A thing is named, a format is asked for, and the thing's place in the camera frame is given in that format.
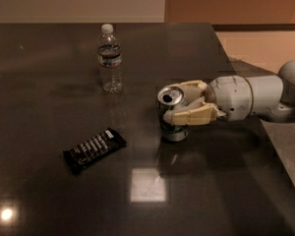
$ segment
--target dark tabletop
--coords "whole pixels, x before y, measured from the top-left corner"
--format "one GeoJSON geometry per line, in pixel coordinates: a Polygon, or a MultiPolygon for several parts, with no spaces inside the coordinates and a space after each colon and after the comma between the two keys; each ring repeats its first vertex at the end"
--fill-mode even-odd
{"type": "Polygon", "coordinates": [[[295,235],[295,190],[258,118],[161,140],[164,86],[235,74],[210,24],[117,24],[107,94],[98,24],[0,25],[0,235],[295,235]],[[111,127],[128,142],[74,176],[62,151],[111,127]]]}

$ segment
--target black snack wrapper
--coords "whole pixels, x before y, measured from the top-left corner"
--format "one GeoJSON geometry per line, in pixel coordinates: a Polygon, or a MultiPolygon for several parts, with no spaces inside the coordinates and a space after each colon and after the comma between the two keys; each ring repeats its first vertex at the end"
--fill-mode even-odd
{"type": "Polygon", "coordinates": [[[64,150],[63,154],[72,173],[80,174],[91,164],[126,145],[127,142],[117,131],[107,128],[85,142],[69,150],[64,150]]]}

